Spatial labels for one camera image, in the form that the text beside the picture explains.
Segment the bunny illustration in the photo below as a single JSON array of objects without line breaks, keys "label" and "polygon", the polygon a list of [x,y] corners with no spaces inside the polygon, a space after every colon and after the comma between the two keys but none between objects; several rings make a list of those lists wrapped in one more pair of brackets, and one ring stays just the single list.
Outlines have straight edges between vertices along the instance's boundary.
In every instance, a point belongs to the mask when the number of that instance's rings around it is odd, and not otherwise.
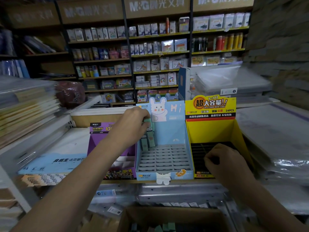
[{"label": "bunny illustration", "polygon": [[166,98],[161,98],[160,102],[156,103],[154,98],[150,98],[152,121],[166,121],[168,110],[165,109]]}]

